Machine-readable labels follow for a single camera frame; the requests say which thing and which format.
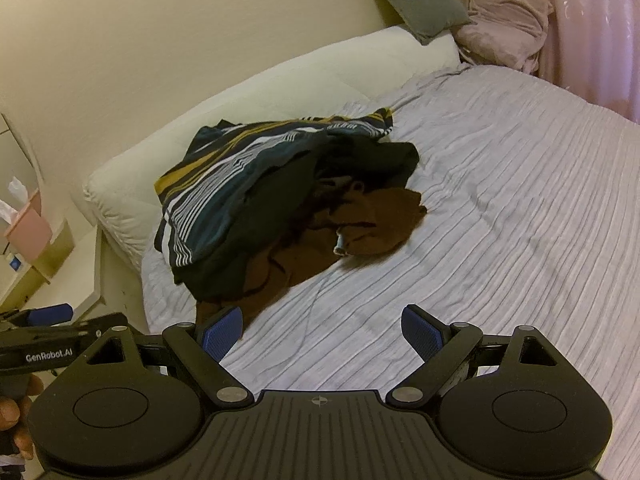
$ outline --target metal screw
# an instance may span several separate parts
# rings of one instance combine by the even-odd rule
[[[399,402],[417,402],[422,398],[422,392],[412,386],[401,386],[393,390],[391,396]]]
[[[240,402],[241,400],[245,400],[249,394],[244,388],[227,386],[226,388],[219,389],[216,396],[222,400],[222,402]]]

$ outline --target cream wall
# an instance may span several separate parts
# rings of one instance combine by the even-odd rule
[[[397,21],[384,0],[0,0],[0,111],[44,179],[79,197],[99,164],[207,97]]]

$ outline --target brown clothing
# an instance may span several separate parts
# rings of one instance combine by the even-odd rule
[[[320,181],[290,230],[249,261],[242,298],[199,303],[196,322],[233,304],[247,326],[287,288],[329,268],[342,254],[394,250],[426,214],[420,199],[420,193],[400,187],[365,192],[349,177]]]

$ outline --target hand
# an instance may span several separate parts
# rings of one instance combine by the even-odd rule
[[[27,386],[27,396],[39,395],[44,390],[42,380],[31,375]],[[14,442],[25,460],[33,458],[33,441],[27,428],[27,415],[31,408],[31,399],[23,397],[18,402],[8,397],[0,397],[0,431],[14,428]]]

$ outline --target wrinkled bedsheet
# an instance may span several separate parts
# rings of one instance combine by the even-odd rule
[[[537,326],[605,399],[614,433],[599,471],[640,468],[640,126],[508,68],[414,78],[375,102],[420,164],[408,187],[429,213],[391,256],[342,260],[292,288],[222,364],[249,389],[378,388],[420,358],[402,308],[485,333]],[[194,319],[162,255],[143,259],[154,332]]]

